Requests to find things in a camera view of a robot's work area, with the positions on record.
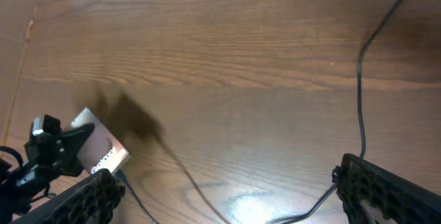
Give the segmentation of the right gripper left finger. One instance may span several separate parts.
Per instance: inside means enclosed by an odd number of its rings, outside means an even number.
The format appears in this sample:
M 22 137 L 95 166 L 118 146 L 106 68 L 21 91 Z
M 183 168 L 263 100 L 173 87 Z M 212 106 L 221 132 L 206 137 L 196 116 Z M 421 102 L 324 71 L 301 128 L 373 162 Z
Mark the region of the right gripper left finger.
M 103 169 L 11 223 L 108 224 L 124 195 L 122 182 Z

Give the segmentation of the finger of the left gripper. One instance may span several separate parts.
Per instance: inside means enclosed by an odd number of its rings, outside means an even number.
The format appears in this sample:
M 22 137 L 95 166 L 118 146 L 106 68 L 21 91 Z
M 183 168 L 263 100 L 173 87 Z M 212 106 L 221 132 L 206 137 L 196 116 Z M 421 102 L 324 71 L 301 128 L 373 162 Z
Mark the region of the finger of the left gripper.
M 68 159 L 76 158 L 79 150 L 91 136 L 95 129 L 95 124 L 86 123 L 78 128 L 63 133 L 61 141 Z

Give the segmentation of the bronze Galaxy phone box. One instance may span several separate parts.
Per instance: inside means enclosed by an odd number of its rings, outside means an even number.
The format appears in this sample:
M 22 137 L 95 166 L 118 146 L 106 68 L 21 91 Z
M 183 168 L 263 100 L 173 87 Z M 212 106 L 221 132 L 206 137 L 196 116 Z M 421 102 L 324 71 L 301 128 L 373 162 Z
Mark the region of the bronze Galaxy phone box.
M 68 130 L 93 123 L 94 131 L 79 150 L 77 157 L 88 174 L 107 169 L 114 174 L 131 158 L 130 152 L 99 121 L 89 108 L 84 108 L 69 124 Z

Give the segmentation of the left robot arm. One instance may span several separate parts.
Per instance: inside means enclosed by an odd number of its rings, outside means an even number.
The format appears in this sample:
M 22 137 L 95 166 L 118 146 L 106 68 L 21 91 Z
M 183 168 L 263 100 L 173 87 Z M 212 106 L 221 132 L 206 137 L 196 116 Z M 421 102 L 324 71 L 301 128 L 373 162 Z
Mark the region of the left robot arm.
M 94 129 L 93 123 L 68 131 L 58 125 L 32 125 L 29 141 L 24 145 L 27 161 L 15 149 L 2 145 L 1 151 L 13 156 L 18 168 L 1 169 L 1 215 L 10 221 L 13 214 L 28 213 L 31 203 L 39 200 L 39 192 L 43 197 L 54 197 L 49 193 L 53 180 L 79 176 L 83 166 L 77 154 Z

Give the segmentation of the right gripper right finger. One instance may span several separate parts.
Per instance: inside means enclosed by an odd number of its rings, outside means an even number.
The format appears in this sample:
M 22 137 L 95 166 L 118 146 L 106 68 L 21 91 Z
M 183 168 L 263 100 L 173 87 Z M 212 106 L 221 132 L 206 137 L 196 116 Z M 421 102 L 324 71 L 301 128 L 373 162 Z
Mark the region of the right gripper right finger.
M 332 172 L 350 224 L 439 223 L 440 196 L 354 154 Z

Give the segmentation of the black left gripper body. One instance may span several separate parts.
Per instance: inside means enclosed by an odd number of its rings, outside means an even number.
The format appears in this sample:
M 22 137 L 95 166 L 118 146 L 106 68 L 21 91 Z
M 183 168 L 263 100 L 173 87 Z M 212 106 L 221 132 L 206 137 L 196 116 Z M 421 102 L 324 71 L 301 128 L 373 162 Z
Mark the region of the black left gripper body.
M 63 133 L 33 136 L 25 145 L 28 162 L 51 178 L 63 176 L 79 176 L 83 166 L 78 157 L 68 159 L 61 141 Z

